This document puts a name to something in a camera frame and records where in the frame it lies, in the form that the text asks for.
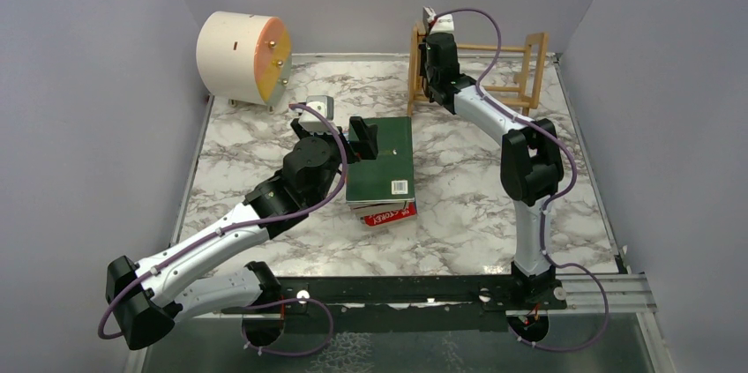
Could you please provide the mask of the green treehouse book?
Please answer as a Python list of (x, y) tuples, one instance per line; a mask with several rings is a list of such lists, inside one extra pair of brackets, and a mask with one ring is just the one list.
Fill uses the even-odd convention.
[(378, 154), (348, 167), (346, 201), (351, 207), (415, 200), (412, 123), (409, 116), (365, 118), (377, 128)]

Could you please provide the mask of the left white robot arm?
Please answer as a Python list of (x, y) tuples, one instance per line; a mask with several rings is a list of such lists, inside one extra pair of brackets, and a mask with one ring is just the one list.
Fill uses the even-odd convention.
[[(264, 262), (249, 262), (223, 276), (207, 273), (307, 219), (341, 190), (349, 164), (377, 158), (377, 125), (351, 117), (349, 130), (355, 138), (349, 141), (331, 122), (324, 124), (326, 133), (311, 133), (293, 120), (299, 140), (282, 168), (212, 226), (138, 262), (126, 256), (113, 260), (100, 338), (122, 337), (129, 349), (138, 350), (163, 339), (177, 323), (207, 312), (281, 305), (281, 284)], [(119, 332), (104, 332), (109, 317), (116, 319)]]

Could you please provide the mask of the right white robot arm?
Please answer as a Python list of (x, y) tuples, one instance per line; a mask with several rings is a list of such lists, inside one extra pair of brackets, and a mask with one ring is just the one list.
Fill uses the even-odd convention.
[(426, 97), (477, 126), (500, 147), (500, 182), (516, 216), (513, 292), (530, 298), (554, 289), (556, 269), (546, 249), (548, 210), (564, 167), (553, 122), (511, 110), (462, 73), (452, 34), (428, 34), (419, 49)]

